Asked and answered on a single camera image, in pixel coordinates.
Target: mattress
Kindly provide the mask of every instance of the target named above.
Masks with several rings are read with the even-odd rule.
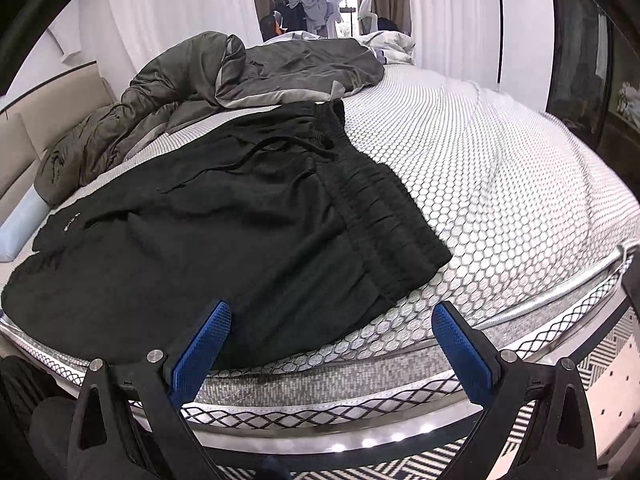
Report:
[[[193,406],[184,407],[193,422],[296,428],[428,402],[460,387],[434,345],[430,317],[438,301],[451,301],[471,325],[487,327],[500,348],[526,356],[615,290],[630,263],[628,252],[640,239],[638,202],[552,116],[406,65],[387,66],[380,84],[344,102],[351,142],[394,170],[453,258],[429,283],[341,341],[260,368],[213,371]],[[224,112],[163,135],[62,207],[231,118],[270,108]],[[0,282],[31,254],[31,241],[14,262],[2,264]],[[620,257],[612,258],[616,251]],[[525,304],[539,308],[510,319]],[[45,348],[6,316],[0,330],[81,381],[87,362]]]

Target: blue textured pad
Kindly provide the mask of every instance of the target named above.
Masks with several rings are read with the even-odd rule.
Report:
[[[494,400],[491,371],[441,303],[433,309],[431,328],[466,396],[474,404],[489,407]]]
[[[179,408],[196,398],[231,329],[231,311],[220,301],[172,370],[169,400]]]

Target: gray blanket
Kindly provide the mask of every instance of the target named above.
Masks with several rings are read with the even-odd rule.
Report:
[[[151,60],[122,94],[75,126],[43,158],[34,186],[52,207],[163,132],[226,108],[329,101],[382,80],[384,69],[355,40],[287,41],[245,49],[203,32]]]

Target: honeycomb patterned sheet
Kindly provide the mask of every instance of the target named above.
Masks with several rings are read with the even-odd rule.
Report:
[[[381,356],[433,337],[431,309],[452,301],[471,325],[504,312],[640,238],[640,208],[604,163],[556,118],[511,97],[408,65],[344,100],[352,143],[388,164],[453,258],[386,314],[317,351],[245,373],[297,372]],[[124,171],[196,139],[233,110],[163,135],[79,190],[62,207]],[[31,254],[31,242],[0,276]]]

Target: screw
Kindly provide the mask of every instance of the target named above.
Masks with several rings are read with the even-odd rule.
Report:
[[[102,359],[94,359],[89,363],[89,370],[92,372],[97,372],[100,368],[102,368]]]
[[[162,350],[152,350],[146,355],[146,360],[150,363],[157,363],[160,359],[164,357]]]
[[[573,361],[571,361],[571,359],[569,359],[568,357],[563,357],[562,359],[560,359],[560,364],[562,365],[562,368],[564,368],[565,370],[574,370],[575,368],[575,364]]]
[[[516,354],[516,352],[509,349],[502,350],[500,352],[500,357],[503,358],[503,360],[507,361],[508,363],[514,363],[518,360],[518,355]]]

